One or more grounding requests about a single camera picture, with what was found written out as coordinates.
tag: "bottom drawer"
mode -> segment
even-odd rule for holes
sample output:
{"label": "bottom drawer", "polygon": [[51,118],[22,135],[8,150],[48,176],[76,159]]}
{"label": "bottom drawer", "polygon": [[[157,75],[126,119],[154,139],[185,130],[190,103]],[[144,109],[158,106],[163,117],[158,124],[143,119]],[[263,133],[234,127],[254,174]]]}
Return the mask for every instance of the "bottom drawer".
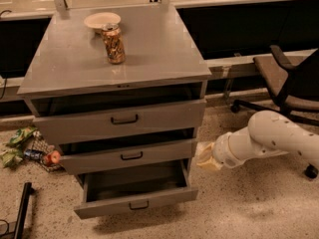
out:
{"label": "bottom drawer", "polygon": [[85,175],[80,218],[137,211],[194,200],[182,160],[148,164]]}

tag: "chair armrest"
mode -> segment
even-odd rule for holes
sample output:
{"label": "chair armrest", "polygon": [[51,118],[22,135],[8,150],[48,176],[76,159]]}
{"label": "chair armrest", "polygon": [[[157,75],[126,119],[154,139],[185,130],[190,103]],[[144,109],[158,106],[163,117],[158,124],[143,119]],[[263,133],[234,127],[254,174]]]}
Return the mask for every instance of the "chair armrest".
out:
{"label": "chair armrest", "polygon": [[288,60],[286,55],[281,51],[280,47],[277,45],[271,45],[270,46],[271,53],[275,59],[275,61],[278,63],[278,65],[283,68],[286,71],[295,71],[298,69],[298,66],[294,66],[291,64],[291,62]]}

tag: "drawer handle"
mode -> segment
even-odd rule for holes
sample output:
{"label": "drawer handle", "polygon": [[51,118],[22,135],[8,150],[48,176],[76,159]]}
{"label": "drawer handle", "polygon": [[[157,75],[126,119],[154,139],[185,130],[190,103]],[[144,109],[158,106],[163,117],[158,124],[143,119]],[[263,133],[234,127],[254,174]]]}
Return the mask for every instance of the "drawer handle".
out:
{"label": "drawer handle", "polygon": [[146,202],[146,206],[140,206],[140,207],[133,207],[132,204],[130,203],[130,209],[135,211],[135,210],[142,210],[142,209],[148,209],[150,206],[149,201]]}
{"label": "drawer handle", "polygon": [[135,123],[136,121],[139,120],[139,116],[136,115],[136,118],[135,119],[132,119],[132,120],[115,120],[113,117],[111,117],[111,123],[112,124],[124,124],[124,123]]}
{"label": "drawer handle", "polygon": [[131,160],[131,159],[139,159],[143,157],[143,152],[141,151],[140,153],[137,153],[135,155],[133,154],[121,154],[121,159],[122,160]]}

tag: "drawer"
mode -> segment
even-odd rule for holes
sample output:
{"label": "drawer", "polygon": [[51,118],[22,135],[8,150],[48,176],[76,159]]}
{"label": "drawer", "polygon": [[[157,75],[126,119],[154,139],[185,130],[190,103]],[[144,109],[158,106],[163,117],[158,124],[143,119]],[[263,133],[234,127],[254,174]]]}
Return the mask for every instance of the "drawer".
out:
{"label": "drawer", "polygon": [[113,150],[65,154],[61,158],[61,164],[69,174],[89,173],[148,163],[192,158],[195,147],[196,141],[188,139],[117,148]]}
{"label": "drawer", "polygon": [[51,144],[200,126],[205,100],[35,118]]}
{"label": "drawer", "polygon": [[86,174],[80,218],[133,212],[194,200],[182,160]]}

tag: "chair seat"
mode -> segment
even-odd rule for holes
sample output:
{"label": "chair seat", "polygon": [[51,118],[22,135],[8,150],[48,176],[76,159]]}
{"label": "chair seat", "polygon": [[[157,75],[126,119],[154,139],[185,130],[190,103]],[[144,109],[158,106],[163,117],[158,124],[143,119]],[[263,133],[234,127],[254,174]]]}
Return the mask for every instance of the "chair seat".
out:
{"label": "chair seat", "polygon": [[[288,59],[293,65],[299,65],[307,56],[289,56]],[[254,62],[261,76],[264,78],[271,95],[278,96],[282,86],[287,80],[288,73],[282,70],[272,56],[255,57]],[[286,106],[294,110],[319,111],[319,102],[299,99],[288,96]]]}

